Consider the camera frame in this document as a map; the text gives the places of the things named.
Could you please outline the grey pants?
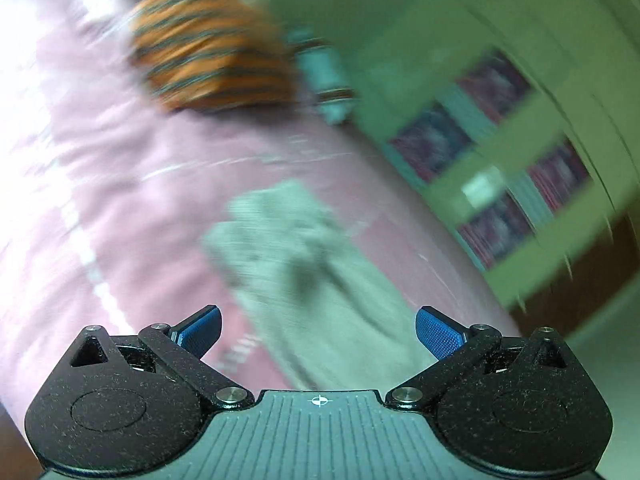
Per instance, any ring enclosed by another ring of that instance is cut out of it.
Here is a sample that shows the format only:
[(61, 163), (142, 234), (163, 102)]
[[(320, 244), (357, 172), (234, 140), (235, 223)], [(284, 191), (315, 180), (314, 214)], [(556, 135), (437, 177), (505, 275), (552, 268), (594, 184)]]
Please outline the grey pants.
[(294, 388), (388, 391), (434, 364), (401, 293), (300, 182), (236, 196), (202, 245)]

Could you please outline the lower left poster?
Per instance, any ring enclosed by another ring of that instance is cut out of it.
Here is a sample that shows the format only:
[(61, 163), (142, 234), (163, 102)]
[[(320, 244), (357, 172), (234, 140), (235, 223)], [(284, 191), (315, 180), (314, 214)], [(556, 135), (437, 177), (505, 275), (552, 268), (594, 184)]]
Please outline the lower left poster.
[(533, 234), (533, 226), (511, 193), (505, 192), (470, 221), (457, 228), (456, 239), (487, 271), (510, 256)]

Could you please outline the poster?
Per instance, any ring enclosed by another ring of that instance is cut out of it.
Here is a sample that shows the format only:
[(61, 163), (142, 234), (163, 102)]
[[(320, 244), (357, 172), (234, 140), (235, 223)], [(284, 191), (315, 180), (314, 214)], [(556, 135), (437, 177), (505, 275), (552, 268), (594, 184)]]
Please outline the poster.
[(390, 146), (416, 175), (428, 183), (443, 174), (473, 144), (439, 102), (420, 114), (390, 140)]
[(552, 214), (566, 206), (589, 181), (590, 174), (573, 143), (563, 138), (527, 169)]
[(456, 239), (487, 271), (510, 256), (533, 234), (533, 226), (511, 193), (505, 192), (470, 221), (457, 228)]
[(501, 50), (492, 49), (457, 79), (458, 86), (498, 125), (533, 91), (529, 80)]

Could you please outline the pink quilted bedspread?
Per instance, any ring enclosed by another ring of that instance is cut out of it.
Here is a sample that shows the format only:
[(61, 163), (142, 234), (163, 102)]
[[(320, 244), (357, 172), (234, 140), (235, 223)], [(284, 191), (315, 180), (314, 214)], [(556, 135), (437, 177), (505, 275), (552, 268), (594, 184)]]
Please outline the pink quilted bedspread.
[(134, 334), (206, 304), (224, 317), (206, 362), (250, 390), (324, 389), (334, 366), (356, 388), (386, 390), (430, 365), (418, 350), (362, 377), (357, 334), (338, 315), (309, 338), (309, 361), (274, 356), (202, 240), (235, 196), (282, 181), (303, 182), (401, 293), (388, 312), (408, 349), (424, 304), (516, 333), (460, 246), (358, 132), (296, 107), (168, 114), (117, 39), (85, 40), (71, 1), (1, 0), (1, 401), (13, 418), (83, 327)]

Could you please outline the lower right poster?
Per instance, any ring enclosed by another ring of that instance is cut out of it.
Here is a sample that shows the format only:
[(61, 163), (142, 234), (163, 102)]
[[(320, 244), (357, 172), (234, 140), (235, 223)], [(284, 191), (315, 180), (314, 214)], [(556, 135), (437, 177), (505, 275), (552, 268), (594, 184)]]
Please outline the lower right poster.
[(552, 214), (566, 206), (589, 181), (590, 174), (573, 143), (563, 138), (527, 169)]

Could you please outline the upper left poster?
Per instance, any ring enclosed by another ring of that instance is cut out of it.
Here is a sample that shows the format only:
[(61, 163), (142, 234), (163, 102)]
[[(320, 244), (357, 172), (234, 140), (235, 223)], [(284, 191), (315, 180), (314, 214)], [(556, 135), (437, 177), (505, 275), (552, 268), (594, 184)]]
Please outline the upper left poster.
[(420, 114), (390, 140), (390, 146), (416, 175), (428, 183), (443, 174), (473, 144), (439, 102)]

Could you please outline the upper right poster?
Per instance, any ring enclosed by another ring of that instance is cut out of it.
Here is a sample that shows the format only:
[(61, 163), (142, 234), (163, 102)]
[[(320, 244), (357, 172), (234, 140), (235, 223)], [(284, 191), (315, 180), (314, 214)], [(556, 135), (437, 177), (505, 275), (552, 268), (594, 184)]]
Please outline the upper right poster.
[(458, 86), (498, 125), (533, 91), (529, 80), (501, 50), (492, 49), (457, 79)]

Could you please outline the orange striped pillow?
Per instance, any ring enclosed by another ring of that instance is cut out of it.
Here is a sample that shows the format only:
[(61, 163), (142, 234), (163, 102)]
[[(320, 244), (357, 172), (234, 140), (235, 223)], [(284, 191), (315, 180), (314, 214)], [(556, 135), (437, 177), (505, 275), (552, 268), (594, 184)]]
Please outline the orange striped pillow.
[(131, 47), (145, 87), (172, 112), (296, 98), (280, 30), (243, 0), (142, 0), (132, 16)]

